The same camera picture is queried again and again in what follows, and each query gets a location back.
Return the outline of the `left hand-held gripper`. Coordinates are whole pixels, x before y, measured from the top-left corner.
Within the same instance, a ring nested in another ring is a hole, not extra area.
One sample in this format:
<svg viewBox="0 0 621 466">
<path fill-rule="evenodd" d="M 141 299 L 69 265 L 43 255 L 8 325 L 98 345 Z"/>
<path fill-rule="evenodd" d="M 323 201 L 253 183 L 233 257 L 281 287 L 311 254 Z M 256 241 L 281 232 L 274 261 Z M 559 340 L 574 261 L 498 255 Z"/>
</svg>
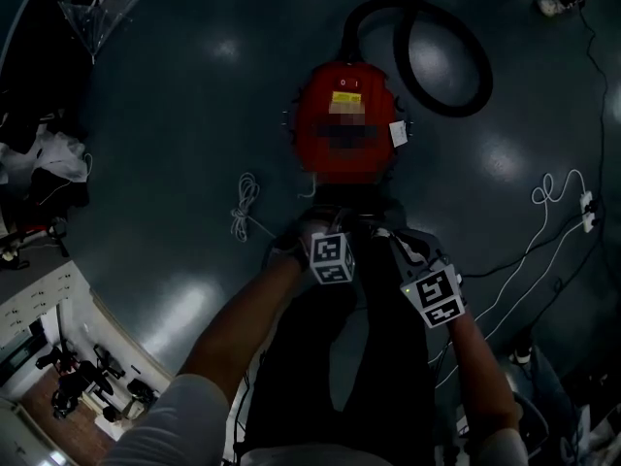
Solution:
<svg viewBox="0 0 621 466">
<path fill-rule="evenodd" d="M 320 284 L 351 283 L 355 259 L 343 229 L 346 211 L 312 206 L 300 218 L 300 239 L 312 273 Z"/>
</svg>

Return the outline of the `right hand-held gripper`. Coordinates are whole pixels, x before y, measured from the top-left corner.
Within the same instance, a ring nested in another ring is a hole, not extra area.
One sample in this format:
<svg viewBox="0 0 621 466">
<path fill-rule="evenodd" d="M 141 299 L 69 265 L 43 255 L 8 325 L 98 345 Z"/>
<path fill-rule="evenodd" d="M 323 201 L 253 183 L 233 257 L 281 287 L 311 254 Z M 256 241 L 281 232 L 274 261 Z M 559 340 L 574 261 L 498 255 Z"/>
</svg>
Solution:
<svg viewBox="0 0 621 466">
<path fill-rule="evenodd" d="M 414 229 L 390 232 L 378 228 L 373 237 L 389 241 L 399 272 L 406 273 L 400 290 L 429 328 L 437 328 L 465 313 L 460 276 L 444 257 L 435 235 Z"/>
</svg>

